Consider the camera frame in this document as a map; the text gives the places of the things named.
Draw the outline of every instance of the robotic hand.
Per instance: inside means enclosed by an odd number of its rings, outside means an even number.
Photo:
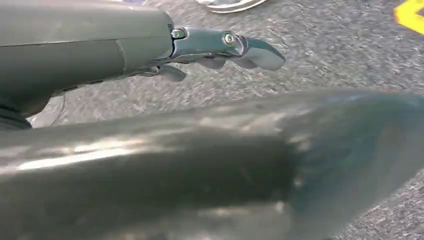
[[[231,31],[175,27],[163,11],[104,0],[0,2],[0,102],[29,117],[49,99],[131,76],[186,74],[169,64],[221,68],[226,61],[278,70],[268,43]]]

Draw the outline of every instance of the dark plastic surface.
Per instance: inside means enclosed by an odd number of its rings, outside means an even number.
[[[320,240],[424,166],[421,96],[319,91],[0,139],[0,233]]]
[[[2,0],[1,19],[0,96],[25,115],[54,94],[131,76],[173,50],[170,17],[133,4]]]

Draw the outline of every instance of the screw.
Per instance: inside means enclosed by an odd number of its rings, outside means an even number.
[[[171,36],[174,39],[183,39],[186,37],[186,32],[181,29],[174,29],[171,32]]]
[[[236,42],[236,38],[232,33],[225,33],[222,39],[228,45],[233,45]]]

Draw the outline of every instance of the yellow marking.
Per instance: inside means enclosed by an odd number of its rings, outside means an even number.
[[[394,9],[396,22],[424,35],[424,16],[418,12],[424,9],[424,0],[406,0]]]

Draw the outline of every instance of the shoe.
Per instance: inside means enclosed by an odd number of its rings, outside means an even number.
[[[265,1],[266,0],[196,0],[196,2],[205,6],[210,12],[218,14],[241,12],[258,6]]]

